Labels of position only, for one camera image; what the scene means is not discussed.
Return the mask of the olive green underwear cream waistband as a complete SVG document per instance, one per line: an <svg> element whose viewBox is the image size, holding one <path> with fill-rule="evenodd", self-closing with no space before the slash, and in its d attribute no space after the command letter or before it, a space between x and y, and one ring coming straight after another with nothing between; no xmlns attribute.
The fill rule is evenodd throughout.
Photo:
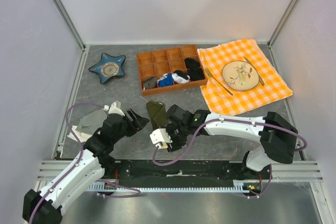
<svg viewBox="0 0 336 224"><path fill-rule="evenodd" d="M165 104L162 102L149 101L146 104L146 109L153 127L153 130L163 129L169 125L169 120L166 117Z"/></svg>

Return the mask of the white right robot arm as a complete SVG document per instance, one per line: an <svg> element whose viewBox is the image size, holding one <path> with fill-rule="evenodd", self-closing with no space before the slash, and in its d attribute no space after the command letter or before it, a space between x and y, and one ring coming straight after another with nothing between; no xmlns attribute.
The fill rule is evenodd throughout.
<svg viewBox="0 0 336 224"><path fill-rule="evenodd" d="M270 164L293 162L298 131L276 112L247 118L221 115L209 110L191 113L175 104L168 109L166 116L170 122L166 127L171 139L168 145L170 152L181 149L188 136L225 135L259 143L256 149L246 153L240 166L240 172L245 178L254 178Z"/></svg>

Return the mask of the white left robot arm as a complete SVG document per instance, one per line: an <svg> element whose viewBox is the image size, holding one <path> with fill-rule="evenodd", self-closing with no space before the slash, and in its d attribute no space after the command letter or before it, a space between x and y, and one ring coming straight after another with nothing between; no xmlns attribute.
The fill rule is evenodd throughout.
<svg viewBox="0 0 336 224"><path fill-rule="evenodd" d="M112 112L91 137L81 145L79 154L51 182L39 191L24 196L23 219L28 223L61 223L70 205L97 180L111 178L115 159L114 145L124 137L142 130L149 122L129 109Z"/></svg>

